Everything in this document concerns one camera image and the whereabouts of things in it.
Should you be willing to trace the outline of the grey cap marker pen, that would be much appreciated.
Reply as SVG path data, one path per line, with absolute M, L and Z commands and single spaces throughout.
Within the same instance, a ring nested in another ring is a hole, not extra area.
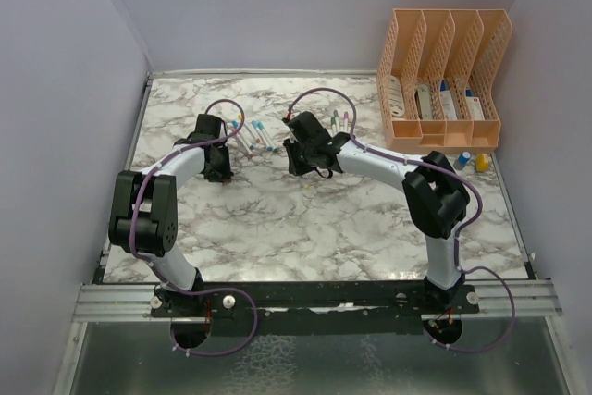
M 331 117 L 331 127 L 335 134 L 339 133 L 339 113 L 337 110 L 333 111 L 333 116 Z

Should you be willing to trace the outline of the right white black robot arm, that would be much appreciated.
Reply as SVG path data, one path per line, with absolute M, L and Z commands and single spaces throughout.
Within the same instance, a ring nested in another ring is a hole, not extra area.
M 424 157 L 394 160 L 394 152 L 363 147 L 345 132 L 330 135 L 314 114 L 303 112 L 283 119 L 290 137 L 283 142 L 289 173 L 302 176 L 325 170 L 331 177 L 347 173 L 373 179 L 401 191 L 411 219 L 425 235 L 428 269 L 425 302 L 434 312 L 445 313 L 458 299 L 464 282 L 454 247 L 454 230 L 466 217 L 470 197 L 463 183 L 440 152 Z

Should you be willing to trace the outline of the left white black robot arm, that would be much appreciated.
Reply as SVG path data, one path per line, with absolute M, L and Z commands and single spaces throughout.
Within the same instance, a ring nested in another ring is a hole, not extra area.
M 203 279 L 177 245 L 178 190 L 202 175 L 214 183 L 231 181 L 228 130 L 220 117 L 200 114 L 194 131 L 175 142 L 160 160 L 140 171 L 117 174 L 108 225 L 112 245 L 144 261 L 186 316 L 204 305 Z

